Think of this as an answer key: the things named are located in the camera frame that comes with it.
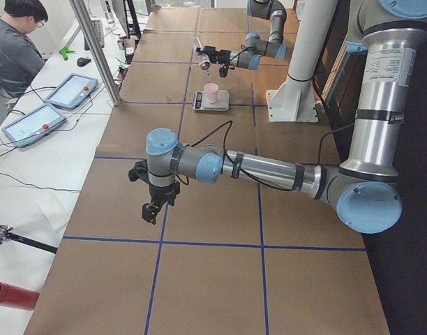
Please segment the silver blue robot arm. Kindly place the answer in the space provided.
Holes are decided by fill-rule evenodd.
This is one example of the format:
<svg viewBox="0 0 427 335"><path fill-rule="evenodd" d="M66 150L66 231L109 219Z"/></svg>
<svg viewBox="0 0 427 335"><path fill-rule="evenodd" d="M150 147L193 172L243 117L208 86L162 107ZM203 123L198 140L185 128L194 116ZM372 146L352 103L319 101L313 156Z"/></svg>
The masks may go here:
<svg viewBox="0 0 427 335"><path fill-rule="evenodd" d="M303 192L329 204L349 228L383 232L400 218L392 162L417 48L427 39L427 1L352 1L347 47L367 51L350 154L338 167L305 166L228 151L194 147L166 128L147 135L147 158L129 179L149 186L142 217L154 223L165 204L174 204L183 175L213 184L221 174L247 178L279 191Z"/></svg>
<svg viewBox="0 0 427 335"><path fill-rule="evenodd" d="M287 46L284 41L284 27L287 19L286 9L279 1L249 1L247 13L270 21L269 39L263 40L260 35L250 32L245 38L241 50L217 50L214 46L203 45L196 36L192 39L193 51L202 70L209 70L212 64L220 65L219 75L226 77L232 68L256 70L261 57L284 59Z"/></svg>

